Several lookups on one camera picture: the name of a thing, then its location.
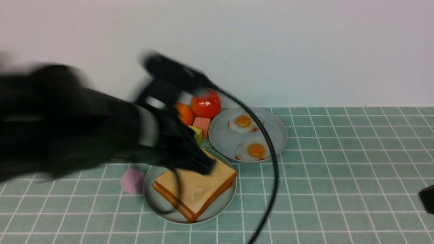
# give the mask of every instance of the egg white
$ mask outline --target egg white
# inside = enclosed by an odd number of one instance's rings
[[[238,116],[241,115],[245,115],[247,117],[250,118],[250,125],[248,127],[240,127],[235,123],[235,120],[238,118]],[[227,126],[229,127],[229,129],[231,129],[232,131],[235,131],[237,133],[240,134],[247,134],[250,132],[255,132],[259,130],[258,125],[253,121],[252,117],[250,117],[250,115],[248,114],[235,114],[233,115],[229,121],[227,122]]]
[[[250,153],[247,151],[247,147],[250,144],[253,143],[259,143],[262,146],[264,146],[265,148],[265,153],[264,156],[262,158],[255,158],[253,156],[250,155]],[[236,159],[241,160],[241,161],[259,161],[259,160],[264,160],[270,157],[270,149],[268,148],[268,144],[265,141],[264,137],[258,136],[258,137],[254,137],[254,138],[249,138],[247,139],[245,142],[241,143],[238,145],[237,148],[237,152],[235,153]]]

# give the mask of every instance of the egg yolk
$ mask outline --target egg yolk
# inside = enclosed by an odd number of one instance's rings
[[[252,143],[247,147],[247,152],[255,158],[263,157],[265,154],[265,147],[259,143]]]
[[[237,124],[237,126],[239,127],[243,127],[243,128],[249,127],[251,123],[252,122],[250,121],[250,118],[246,115],[238,116],[235,119],[235,124]]]

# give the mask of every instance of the red tomato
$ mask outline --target red tomato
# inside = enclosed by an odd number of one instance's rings
[[[193,96],[190,107],[197,117],[212,119],[221,112],[220,97],[215,91],[208,90],[204,97]]]

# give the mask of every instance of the fried egg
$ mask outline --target fried egg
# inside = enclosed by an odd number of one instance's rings
[[[227,122],[227,126],[232,131],[240,134],[247,134],[259,130],[258,125],[253,121],[252,117],[248,114],[235,114]]]
[[[270,157],[270,149],[264,137],[249,138],[238,145],[235,159],[241,161],[259,161]]]

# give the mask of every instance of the toast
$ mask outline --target toast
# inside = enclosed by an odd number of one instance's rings
[[[204,152],[208,157],[214,158],[208,152]],[[178,173],[184,191],[179,212],[190,223],[195,222],[218,196],[231,188],[237,176],[233,168],[218,159],[210,175],[201,175],[187,170],[178,170]],[[158,176],[152,187],[171,205],[176,205],[178,189],[171,171]]]

